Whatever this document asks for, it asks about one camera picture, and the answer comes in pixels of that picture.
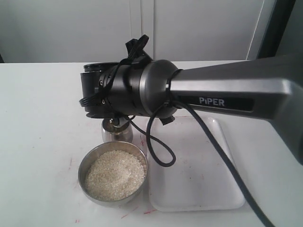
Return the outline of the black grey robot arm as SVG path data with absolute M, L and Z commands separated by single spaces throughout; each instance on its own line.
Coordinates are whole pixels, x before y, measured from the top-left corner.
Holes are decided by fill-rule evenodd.
M 295 159 L 303 161 L 303 56 L 292 54 L 194 69 L 146 56 L 84 66 L 89 118 L 171 117 L 181 104 L 204 112 L 271 123 Z

